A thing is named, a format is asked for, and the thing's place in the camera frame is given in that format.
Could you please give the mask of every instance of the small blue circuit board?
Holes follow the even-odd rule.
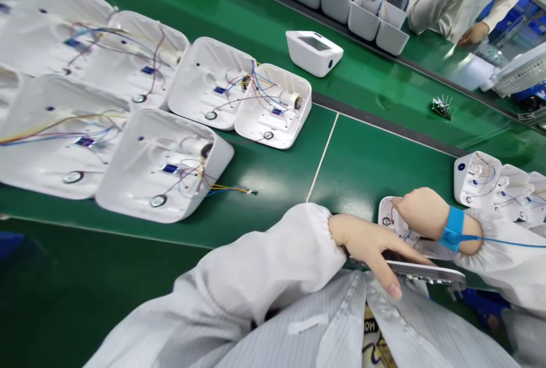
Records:
[[[78,40],[69,38],[64,42],[65,45],[68,45],[69,47],[74,48],[78,52],[85,52],[87,51],[87,46],[85,44],[82,44]]]
[[[174,173],[178,172],[178,166],[167,163],[161,168],[161,171],[164,173],[168,173],[169,175],[173,175]]]
[[[155,69],[152,67],[144,67],[140,70],[140,72],[144,72],[145,74],[152,75],[155,73]]]
[[[90,147],[95,141],[91,138],[81,137],[76,141],[76,145],[83,147]]]

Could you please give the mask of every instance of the blue wire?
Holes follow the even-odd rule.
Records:
[[[511,246],[533,247],[533,248],[536,248],[536,249],[546,249],[546,246],[535,246],[535,245],[526,245],[526,244],[522,244],[522,243],[512,243],[512,242],[492,239],[492,238],[488,238],[488,237],[478,237],[478,236],[471,236],[471,235],[462,235],[462,236],[460,236],[460,241],[461,242],[471,241],[471,240],[483,240],[483,241],[490,241],[490,242],[495,242],[495,243],[508,244],[508,245],[511,245]]]
[[[132,42],[134,42],[134,43],[140,45],[142,48],[147,49],[148,51],[150,51],[150,53],[155,54],[155,51],[149,49],[149,48],[146,47],[144,44],[141,44],[140,42],[134,40],[134,39],[131,38],[131,37],[128,37],[128,36],[126,36],[126,35],[124,35],[124,34],[120,34],[119,32],[116,32],[116,31],[112,31],[111,29],[108,29],[108,28],[87,28],[86,31],[81,31],[81,32],[78,32],[78,33],[74,34],[74,35],[71,37],[71,39],[76,39],[76,38],[78,38],[79,36],[82,36],[82,35],[85,35],[85,34],[89,34],[90,32],[108,32],[108,33],[110,33],[110,34],[118,35],[118,36],[120,36],[120,37],[122,37],[122,38],[125,38],[126,40],[132,41]]]

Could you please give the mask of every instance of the electronic component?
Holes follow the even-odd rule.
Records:
[[[152,68],[152,67],[146,66],[146,67],[142,68],[140,70],[140,72],[143,72],[143,73],[148,74],[148,75],[153,75],[156,72],[156,70],[154,68]]]
[[[75,39],[72,39],[72,38],[69,38],[67,39],[65,42],[64,42],[65,45],[68,45],[69,47],[72,47],[74,48],[76,51],[78,52],[85,52],[87,51],[87,46],[81,42],[79,42],[78,40],[75,40]]]
[[[91,138],[88,138],[88,137],[81,137],[77,141],[75,141],[76,145],[83,146],[83,147],[90,147],[94,143],[95,143],[95,141],[93,139],[91,139]]]
[[[164,173],[168,173],[169,175],[173,175],[178,172],[178,169],[178,166],[167,163],[161,168],[161,171]]]
[[[83,178],[84,178],[84,173],[83,172],[72,171],[72,172],[68,172],[66,175],[64,175],[63,183],[66,183],[66,184],[77,183],[80,180],[82,180]]]
[[[167,203],[167,196],[165,195],[157,195],[150,200],[150,206],[153,208],[163,206],[165,203]]]
[[[215,120],[217,117],[218,117],[218,114],[217,114],[216,112],[214,112],[214,111],[207,112],[207,113],[205,114],[205,119],[206,119],[207,121],[213,121],[213,120]]]
[[[148,99],[148,97],[146,95],[134,95],[131,100],[135,103],[135,104],[142,104],[143,102],[146,102],[146,100]]]

